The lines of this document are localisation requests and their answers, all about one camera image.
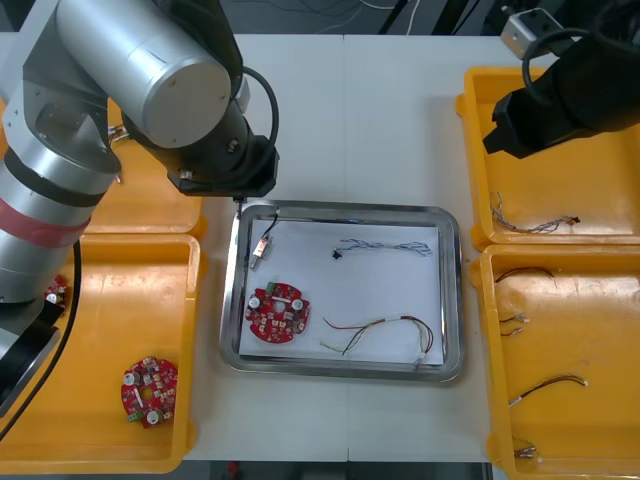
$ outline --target small circuit board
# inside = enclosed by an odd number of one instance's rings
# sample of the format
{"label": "small circuit board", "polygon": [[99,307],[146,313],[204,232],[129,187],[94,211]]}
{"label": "small circuit board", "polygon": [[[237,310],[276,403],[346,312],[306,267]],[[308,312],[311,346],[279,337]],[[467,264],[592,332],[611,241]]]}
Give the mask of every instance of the small circuit board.
{"label": "small circuit board", "polygon": [[147,357],[124,372],[122,405],[129,422],[155,427],[173,418],[178,369],[169,361]]}
{"label": "small circuit board", "polygon": [[267,288],[256,288],[245,318],[260,340],[287,343],[295,334],[304,332],[310,311],[311,304],[302,298],[300,290],[286,283],[269,282]]}
{"label": "small circuit board", "polygon": [[47,290],[44,292],[44,298],[47,302],[66,308],[68,290],[69,287],[64,277],[62,275],[56,275],[56,278],[51,281]]}

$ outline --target white tabletop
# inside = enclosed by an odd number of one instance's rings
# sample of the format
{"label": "white tabletop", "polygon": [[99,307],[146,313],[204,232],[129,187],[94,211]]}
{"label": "white tabletop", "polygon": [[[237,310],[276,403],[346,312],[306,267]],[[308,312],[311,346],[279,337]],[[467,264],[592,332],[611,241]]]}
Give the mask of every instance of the white tabletop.
{"label": "white tabletop", "polygon": [[[469,283],[469,177],[454,110],[464,72],[518,65],[498,38],[237,37],[245,64],[273,85],[281,111],[278,185],[269,198],[433,205],[462,232],[466,368],[424,383],[236,372],[216,352],[230,202],[207,200],[211,259],[202,290],[188,459],[487,461],[489,418],[476,294]],[[269,129],[252,83],[247,117]]]}

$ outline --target silver robotic arm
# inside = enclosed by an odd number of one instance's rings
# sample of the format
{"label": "silver robotic arm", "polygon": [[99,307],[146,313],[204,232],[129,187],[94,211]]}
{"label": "silver robotic arm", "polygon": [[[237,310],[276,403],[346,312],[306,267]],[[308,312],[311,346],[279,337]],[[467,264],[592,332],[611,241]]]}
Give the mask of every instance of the silver robotic arm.
{"label": "silver robotic arm", "polygon": [[0,416],[56,344],[43,293],[120,171],[108,97],[183,193],[273,188],[275,135],[235,101],[241,60],[216,0],[36,2],[0,73]]}

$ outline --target stainless steel tray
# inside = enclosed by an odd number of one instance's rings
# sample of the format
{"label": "stainless steel tray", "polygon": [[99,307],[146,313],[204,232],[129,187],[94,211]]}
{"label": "stainless steel tray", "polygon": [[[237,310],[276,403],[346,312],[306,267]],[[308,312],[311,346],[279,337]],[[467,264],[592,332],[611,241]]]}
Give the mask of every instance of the stainless steel tray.
{"label": "stainless steel tray", "polygon": [[[442,365],[411,365],[385,362],[319,360],[243,355],[240,336],[244,322],[244,299],[248,277],[251,229],[254,220],[273,219],[277,209],[283,221],[326,222],[362,225],[437,227],[440,242],[440,297]],[[251,372],[324,375],[442,382],[454,378],[465,356],[460,285],[460,235],[456,220],[436,207],[405,207],[324,202],[253,202],[244,206],[233,222],[225,297],[220,327],[220,351],[231,367]]]}

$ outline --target floor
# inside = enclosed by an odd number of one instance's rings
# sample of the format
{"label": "floor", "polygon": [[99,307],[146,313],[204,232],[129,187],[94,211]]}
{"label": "floor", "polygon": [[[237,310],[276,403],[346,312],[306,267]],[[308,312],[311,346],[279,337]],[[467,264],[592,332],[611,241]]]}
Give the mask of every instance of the floor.
{"label": "floor", "polygon": [[[394,0],[221,0],[236,33],[285,33],[285,34],[376,34],[394,5]],[[459,30],[459,35],[478,35],[484,17],[494,0],[480,0],[477,8]],[[391,35],[406,35],[410,17],[415,9],[412,35],[431,33],[446,0],[409,0],[389,31]],[[11,30],[0,3],[0,30]],[[293,463],[242,463],[241,475],[228,474],[227,462],[184,462],[176,471],[163,475],[162,480],[218,480],[242,478],[243,480],[488,480],[490,469],[482,464],[293,464]],[[160,477],[156,475],[145,478]],[[32,478],[0,476],[1,480],[25,480]],[[51,475],[46,480],[67,480],[71,476]],[[133,475],[91,476],[131,480]],[[73,476],[73,480],[89,480],[88,476]]]}
{"label": "floor", "polygon": [[[378,32],[389,14],[389,10],[378,7],[390,9],[395,5],[395,0],[364,0],[364,2],[363,0],[221,0],[231,28],[236,33],[373,35]],[[389,30],[389,34],[406,35],[411,14],[417,7],[411,34],[429,35],[445,3],[446,0],[409,0],[409,4]],[[470,8],[473,3],[470,1],[467,8]],[[494,0],[480,0],[458,34],[478,35],[493,3]]]}
{"label": "floor", "polygon": [[[236,476],[227,462],[184,462],[166,475],[145,480],[491,480],[491,469],[471,463],[349,463],[295,464],[249,462],[238,465]],[[27,475],[2,480],[137,480],[139,475]]]}

